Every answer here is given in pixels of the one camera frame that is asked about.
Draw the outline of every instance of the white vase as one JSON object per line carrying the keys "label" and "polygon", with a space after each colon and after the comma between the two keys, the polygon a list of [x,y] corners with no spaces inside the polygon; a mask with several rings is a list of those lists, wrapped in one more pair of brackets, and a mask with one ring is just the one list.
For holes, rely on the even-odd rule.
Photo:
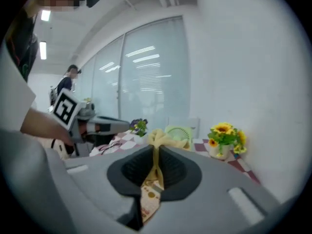
{"label": "white vase", "polygon": [[222,146],[222,156],[218,156],[218,154],[220,152],[219,151],[219,145],[217,145],[216,147],[209,147],[209,155],[211,157],[214,157],[217,159],[225,160],[229,156],[230,149],[231,149],[231,145],[223,145]]}
{"label": "white vase", "polygon": [[144,135],[143,137],[140,137],[139,135],[135,135],[134,141],[138,145],[143,145],[146,142],[146,135]]}

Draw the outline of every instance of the pink tablecloth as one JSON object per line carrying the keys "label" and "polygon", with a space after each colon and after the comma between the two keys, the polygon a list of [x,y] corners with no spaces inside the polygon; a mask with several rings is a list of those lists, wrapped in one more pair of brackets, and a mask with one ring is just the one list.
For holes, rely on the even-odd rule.
{"label": "pink tablecloth", "polygon": [[[127,132],[119,133],[117,136],[114,137],[112,142],[119,142],[119,145],[116,145],[116,146],[113,146],[113,147],[107,149],[106,151],[104,151],[103,154],[110,154],[110,153],[114,153],[114,152],[124,152],[127,149],[131,149],[131,148],[139,146],[134,142],[134,135],[131,133],[127,133]],[[97,147],[97,149],[104,150],[105,146],[99,146],[99,147]],[[207,139],[193,139],[192,150],[195,153],[202,155],[204,157],[211,158],[209,153],[208,153],[208,149],[209,149],[209,145],[208,145]],[[100,154],[101,154],[101,152],[95,153],[95,154],[93,153],[93,155],[100,155]],[[225,163],[228,163],[228,164],[234,166],[236,169],[241,171],[247,177],[251,178],[253,181],[260,183],[259,180],[254,175],[254,173],[251,171],[251,169],[245,163],[245,161],[238,154],[234,154],[231,151],[229,157],[225,161],[220,160],[220,162],[225,162]]]}

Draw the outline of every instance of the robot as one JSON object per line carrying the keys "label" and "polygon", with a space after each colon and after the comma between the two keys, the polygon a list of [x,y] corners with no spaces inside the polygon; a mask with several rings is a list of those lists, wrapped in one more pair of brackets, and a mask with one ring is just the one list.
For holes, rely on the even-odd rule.
{"label": "robot", "polygon": [[[79,102],[66,90],[58,96],[53,117],[76,144],[108,143],[129,129],[126,121],[97,116],[92,104]],[[79,121],[87,124],[84,137]],[[21,133],[0,131],[0,142],[0,166],[9,189],[49,233],[266,233],[293,203],[281,205],[264,187],[225,163],[161,146],[165,190],[160,208],[143,225],[140,187],[153,166],[153,146],[61,160]]]}

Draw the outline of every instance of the white wall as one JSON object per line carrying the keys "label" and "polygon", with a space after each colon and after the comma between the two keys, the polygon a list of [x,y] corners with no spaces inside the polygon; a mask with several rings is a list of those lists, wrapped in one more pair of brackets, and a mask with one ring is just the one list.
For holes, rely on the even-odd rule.
{"label": "white wall", "polygon": [[186,38],[189,46],[189,62],[191,69],[191,107],[190,117],[201,120],[200,137],[207,138],[211,126],[210,107],[206,103],[211,96],[212,81],[210,75],[203,76],[209,66],[207,58],[207,39],[203,22],[197,6],[160,7],[158,0],[147,0],[136,5],[137,11],[129,9],[104,26],[85,46],[76,64],[82,67],[100,49],[114,39],[144,24],[164,18],[183,16]]}
{"label": "white wall", "polygon": [[56,87],[62,76],[51,74],[30,74],[28,77],[28,86],[35,93],[37,110],[46,112],[50,107],[49,91],[50,86]]}
{"label": "white wall", "polygon": [[311,169],[311,55],[282,0],[198,0],[208,33],[213,123],[245,130],[245,159],[281,202]]}

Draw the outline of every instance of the person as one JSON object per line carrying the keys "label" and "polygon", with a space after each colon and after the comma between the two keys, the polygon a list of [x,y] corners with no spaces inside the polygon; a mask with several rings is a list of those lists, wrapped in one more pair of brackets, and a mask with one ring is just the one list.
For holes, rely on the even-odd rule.
{"label": "person", "polygon": [[76,65],[70,65],[67,69],[66,76],[60,81],[58,84],[58,95],[60,94],[63,88],[68,89],[69,91],[72,90],[73,79],[77,77],[78,68]]}
{"label": "person", "polygon": [[[58,139],[67,145],[73,145],[66,129],[50,115],[31,107],[36,96],[26,82],[33,64],[29,53],[36,51],[36,46],[31,48],[34,43],[33,17],[41,9],[60,11],[73,8],[77,1],[79,0],[29,0],[12,22],[0,47],[0,129]],[[81,134],[85,133],[86,125],[82,123],[79,131]]]}

